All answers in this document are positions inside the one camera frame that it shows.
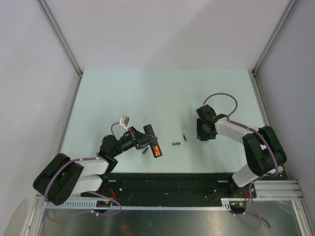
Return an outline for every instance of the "small blue object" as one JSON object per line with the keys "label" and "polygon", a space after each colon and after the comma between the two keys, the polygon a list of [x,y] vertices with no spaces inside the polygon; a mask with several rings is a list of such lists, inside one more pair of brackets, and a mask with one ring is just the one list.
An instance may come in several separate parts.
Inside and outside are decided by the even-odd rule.
{"label": "small blue object", "polygon": [[142,154],[145,154],[148,149],[149,149],[149,147],[146,147],[146,149],[144,149],[144,151],[142,152]]}

